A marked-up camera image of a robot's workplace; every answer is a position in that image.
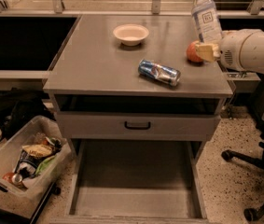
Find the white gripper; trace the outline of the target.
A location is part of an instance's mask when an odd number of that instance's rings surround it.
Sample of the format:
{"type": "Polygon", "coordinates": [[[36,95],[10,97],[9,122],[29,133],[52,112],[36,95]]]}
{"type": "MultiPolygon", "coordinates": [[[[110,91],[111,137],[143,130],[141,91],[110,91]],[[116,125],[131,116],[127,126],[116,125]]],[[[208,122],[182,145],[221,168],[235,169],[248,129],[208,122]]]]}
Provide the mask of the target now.
{"type": "Polygon", "coordinates": [[[196,54],[207,62],[214,62],[220,58],[220,63],[225,68],[242,72],[240,56],[243,44],[256,31],[256,29],[225,30],[222,32],[223,38],[219,46],[213,43],[197,43],[196,54]]]}

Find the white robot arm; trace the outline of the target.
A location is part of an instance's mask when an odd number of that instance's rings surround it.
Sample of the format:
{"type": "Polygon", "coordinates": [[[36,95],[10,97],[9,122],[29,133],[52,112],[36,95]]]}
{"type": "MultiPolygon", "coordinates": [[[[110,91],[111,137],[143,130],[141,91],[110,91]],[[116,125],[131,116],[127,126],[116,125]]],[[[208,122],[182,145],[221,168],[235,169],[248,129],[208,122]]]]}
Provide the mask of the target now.
{"type": "Polygon", "coordinates": [[[259,29],[224,31],[218,43],[198,42],[195,51],[207,62],[220,61],[231,70],[264,75],[264,32],[259,29]]]}

